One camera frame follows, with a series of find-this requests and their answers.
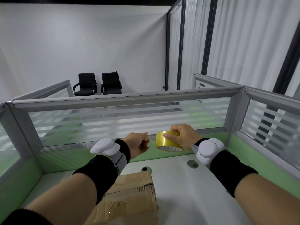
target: person's left arm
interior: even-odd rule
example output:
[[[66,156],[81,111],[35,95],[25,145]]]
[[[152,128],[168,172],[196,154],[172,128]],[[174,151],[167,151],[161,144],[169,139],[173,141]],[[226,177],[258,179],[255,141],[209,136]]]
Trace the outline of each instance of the person's left arm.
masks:
[[[149,148],[147,133],[132,132],[115,142],[121,146],[120,152],[125,155],[127,163]],[[19,222],[82,225],[117,177],[118,169],[112,160],[96,155],[71,177],[39,196],[25,209],[12,212],[2,225]]]

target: office chair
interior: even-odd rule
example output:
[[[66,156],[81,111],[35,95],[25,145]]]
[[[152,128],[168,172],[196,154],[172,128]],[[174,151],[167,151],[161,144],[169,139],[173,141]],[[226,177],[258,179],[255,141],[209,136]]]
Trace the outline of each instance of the office chair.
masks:
[[[122,84],[118,72],[103,72],[102,81],[101,92],[103,95],[122,94]]]
[[[73,86],[75,96],[94,95],[97,92],[97,83],[93,72],[78,74],[79,83]],[[75,92],[75,88],[80,86],[80,90]]]

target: corrugated cardboard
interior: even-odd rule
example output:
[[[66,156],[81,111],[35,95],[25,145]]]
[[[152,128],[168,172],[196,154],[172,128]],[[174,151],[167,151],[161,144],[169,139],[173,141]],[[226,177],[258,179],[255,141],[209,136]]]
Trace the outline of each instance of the corrugated cardboard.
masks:
[[[121,175],[84,225],[158,225],[158,205],[151,174]]]

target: person's right arm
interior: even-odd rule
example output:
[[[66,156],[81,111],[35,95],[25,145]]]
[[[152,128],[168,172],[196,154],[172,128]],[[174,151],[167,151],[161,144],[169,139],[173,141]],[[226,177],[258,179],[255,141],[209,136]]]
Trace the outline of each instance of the person's right arm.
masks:
[[[190,144],[199,145],[201,141],[201,136],[189,125],[173,125],[170,130],[180,132],[180,136],[169,133],[164,137],[185,148],[191,148]],[[254,225],[300,224],[300,200],[257,174],[230,152],[221,151],[209,168]]]

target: person's right hand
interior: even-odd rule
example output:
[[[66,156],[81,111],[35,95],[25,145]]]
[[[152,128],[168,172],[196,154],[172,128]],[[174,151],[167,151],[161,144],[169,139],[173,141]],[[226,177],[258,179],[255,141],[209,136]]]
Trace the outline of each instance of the person's right hand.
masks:
[[[196,144],[202,137],[187,124],[172,125],[170,131],[180,132],[180,136],[171,133],[164,133],[163,136],[171,141],[180,144],[184,148],[192,149],[191,144]]]

